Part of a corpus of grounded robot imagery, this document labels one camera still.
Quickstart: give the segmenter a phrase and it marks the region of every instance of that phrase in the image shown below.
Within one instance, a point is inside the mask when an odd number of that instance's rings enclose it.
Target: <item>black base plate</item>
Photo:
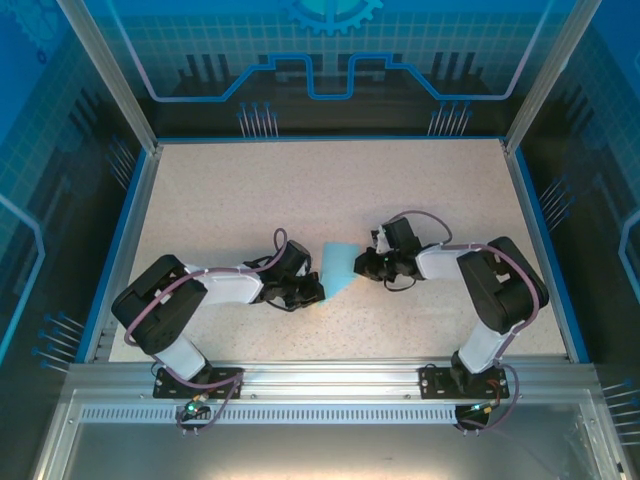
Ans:
[[[205,367],[204,372],[198,374],[197,381],[194,383],[214,383],[231,378],[238,373],[242,373],[242,368],[212,368]],[[209,392],[209,398],[211,399],[225,399],[229,394],[229,390],[233,386],[232,383],[223,385]],[[242,390],[242,384],[236,388],[236,391],[231,396],[232,399],[240,398],[240,391]],[[176,381],[164,368],[158,369],[156,374],[156,383],[153,387],[153,398],[178,398],[178,399],[191,399],[198,393],[202,393],[202,390],[195,388],[185,387],[180,382]]]
[[[487,380],[497,380],[501,383],[500,398],[509,398],[507,376],[501,368],[492,367],[473,375],[464,393],[458,389],[449,367],[427,366],[419,368],[418,379],[420,396],[423,400],[492,400],[496,397],[496,392],[490,385],[487,385]]]

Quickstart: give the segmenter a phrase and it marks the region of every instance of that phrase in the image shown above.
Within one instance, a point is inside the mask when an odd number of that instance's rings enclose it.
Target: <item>white work surface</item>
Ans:
[[[321,271],[325,242],[364,251],[371,229],[410,208],[444,219],[455,243],[509,236],[538,269],[498,140],[283,142],[166,146],[131,278],[167,253],[202,267],[273,254],[277,227]],[[445,238],[428,218],[410,221],[423,244]],[[448,357],[477,320],[462,281],[390,293],[358,277],[294,313],[266,304],[204,307],[185,333],[210,360]],[[123,333],[119,327],[111,361],[148,361]],[[565,352],[549,306],[508,354]]]

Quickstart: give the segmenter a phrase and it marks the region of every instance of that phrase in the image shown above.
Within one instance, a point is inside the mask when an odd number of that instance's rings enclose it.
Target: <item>enclosure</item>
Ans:
[[[0,477],[636,478],[639,21],[622,0],[0,0]],[[478,320],[465,284],[351,267],[416,209],[455,243],[511,238],[549,290],[499,429],[423,398]],[[183,438],[111,306],[162,255],[242,265],[278,227],[326,300],[198,309],[186,337],[244,377]]]

